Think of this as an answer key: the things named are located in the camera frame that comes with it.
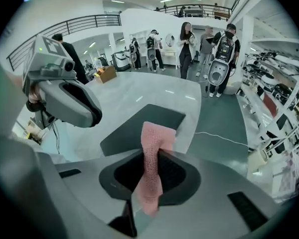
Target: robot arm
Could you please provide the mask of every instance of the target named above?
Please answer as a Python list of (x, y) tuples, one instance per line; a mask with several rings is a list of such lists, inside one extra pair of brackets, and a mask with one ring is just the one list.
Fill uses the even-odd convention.
[(37, 36), (25, 59), (23, 92), (39, 87), (41, 100), (27, 102), (35, 122), (44, 129), (60, 119), (78, 127), (93, 127), (102, 118), (100, 104), (92, 91), (76, 80), (74, 62), (57, 41)]

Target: white cable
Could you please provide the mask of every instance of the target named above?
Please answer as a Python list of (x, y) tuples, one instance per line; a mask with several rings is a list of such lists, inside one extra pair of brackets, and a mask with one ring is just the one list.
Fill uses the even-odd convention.
[(207, 133), (207, 132), (197, 132), (197, 133), (206, 133), (206, 134), (211, 135), (211, 136), (217, 136), (217, 137), (222, 138), (222, 139), (224, 139), (224, 140), (231, 141), (231, 142), (233, 142), (233, 143), (240, 144), (240, 145), (244, 145), (244, 146), (248, 147), (248, 145), (246, 145), (246, 144), (244, 144), (244, 143), (236, 142), (236, 141), (233, 141), (233, 140), (230, 140), (230, 139), (227, 139), (227, 138), (223, 138), (223, 137), (221, 137), (221, 136), (219, 136), (219, 135), (217, 135), (217, 134), (211, 134), (211, 133)]

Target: woman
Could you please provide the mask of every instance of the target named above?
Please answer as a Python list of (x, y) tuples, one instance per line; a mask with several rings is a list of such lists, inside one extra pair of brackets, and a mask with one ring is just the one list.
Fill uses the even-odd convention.
[(135, 53), (136, 53), (136, 61), (134, 62), (135, 70), (142, 68), (141, 66), (141, 59), (140, 59), (140, 47), (138, 42), (136, 41), (136, 38), (133, 38), (132, 44), (135, 47)]
[(177, 45), (179, 46), (180, 77), (186, 79), (189, 64), (195, 57), (195, 46), (197, 44), (189, 22), (184, 22), (181, 26), (179, 39)]

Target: black pad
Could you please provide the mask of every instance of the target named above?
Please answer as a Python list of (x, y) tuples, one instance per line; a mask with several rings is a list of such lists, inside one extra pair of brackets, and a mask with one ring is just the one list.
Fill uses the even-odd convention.
[(141, 132), (145, 121), (177, 130), (185, 114), (156, 105), (146, 105), (119, 128), (101, 141), (105, 156), (140, 149)]
[[(141, 150), (105, 167), (99, 181), (110, 197), (129, 201), (144, 173), (144, 154)], [(198, 170), (163, 150), (158, 152), (158, 174), (163, 194), (158, 205), (180, 205), (197, 191), (200, 185)]]

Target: black mat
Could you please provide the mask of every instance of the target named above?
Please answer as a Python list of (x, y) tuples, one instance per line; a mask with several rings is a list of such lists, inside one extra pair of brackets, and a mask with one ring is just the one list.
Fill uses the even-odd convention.
[(146, 105), (100, 144), (105, 156), (141, 148), (141, 132), (145, 121), (177, 130), (185, 114), (156, 105)]

